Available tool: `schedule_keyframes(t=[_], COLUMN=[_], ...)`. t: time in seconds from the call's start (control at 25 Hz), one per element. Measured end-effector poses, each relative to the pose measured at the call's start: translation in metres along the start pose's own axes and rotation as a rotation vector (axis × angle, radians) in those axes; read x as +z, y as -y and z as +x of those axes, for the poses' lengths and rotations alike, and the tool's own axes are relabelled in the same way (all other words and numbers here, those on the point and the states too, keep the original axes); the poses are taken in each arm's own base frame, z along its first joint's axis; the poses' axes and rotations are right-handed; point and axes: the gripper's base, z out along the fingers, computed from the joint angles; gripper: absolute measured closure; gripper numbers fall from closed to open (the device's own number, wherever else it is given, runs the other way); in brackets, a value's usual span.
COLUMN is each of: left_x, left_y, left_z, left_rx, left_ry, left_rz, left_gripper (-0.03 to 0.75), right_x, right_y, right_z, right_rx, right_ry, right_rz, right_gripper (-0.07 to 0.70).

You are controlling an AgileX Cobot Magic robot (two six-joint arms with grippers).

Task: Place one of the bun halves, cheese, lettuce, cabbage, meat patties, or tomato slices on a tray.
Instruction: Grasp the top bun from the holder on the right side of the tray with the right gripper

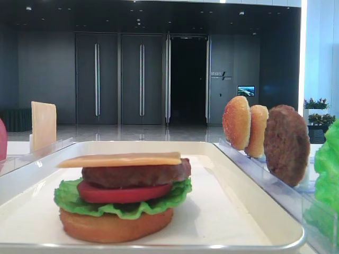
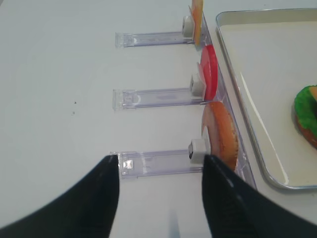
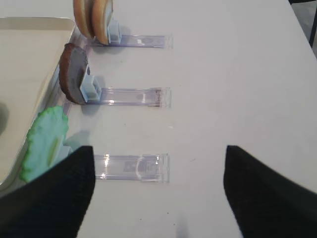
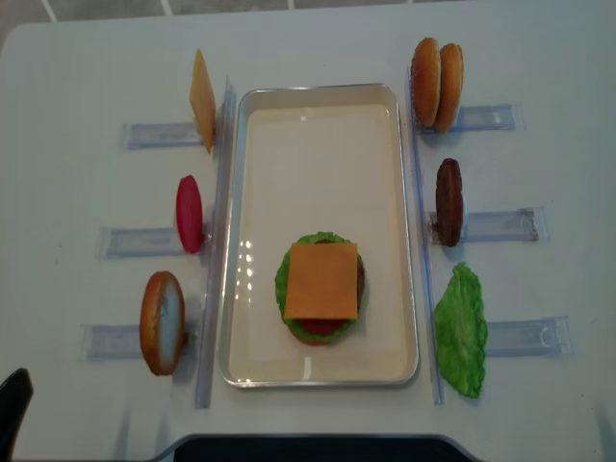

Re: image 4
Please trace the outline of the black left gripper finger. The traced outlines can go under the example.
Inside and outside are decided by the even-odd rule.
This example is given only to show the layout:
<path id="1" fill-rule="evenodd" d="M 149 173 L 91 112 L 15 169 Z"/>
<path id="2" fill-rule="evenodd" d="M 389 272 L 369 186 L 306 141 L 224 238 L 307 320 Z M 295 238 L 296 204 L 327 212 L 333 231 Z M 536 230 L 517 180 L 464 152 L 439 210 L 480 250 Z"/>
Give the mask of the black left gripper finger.
<path id="1" fill-rule="evenodd" d="M 1 461 L 11 461 L 19 428 L 28 409 L 34 387 L 27 369 L 14 371 L 0 389 Z"/>

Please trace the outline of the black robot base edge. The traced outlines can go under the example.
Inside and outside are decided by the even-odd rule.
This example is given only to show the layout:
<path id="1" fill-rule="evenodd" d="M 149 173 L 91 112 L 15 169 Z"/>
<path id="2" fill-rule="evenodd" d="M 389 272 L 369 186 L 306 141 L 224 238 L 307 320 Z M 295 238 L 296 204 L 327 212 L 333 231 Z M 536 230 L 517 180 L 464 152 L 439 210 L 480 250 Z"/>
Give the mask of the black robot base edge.
<path id="1" fill-rule="evenodd" d="M 172 461 L 476 461 L 442 436 L 198 436 L 171 451 Z"/>

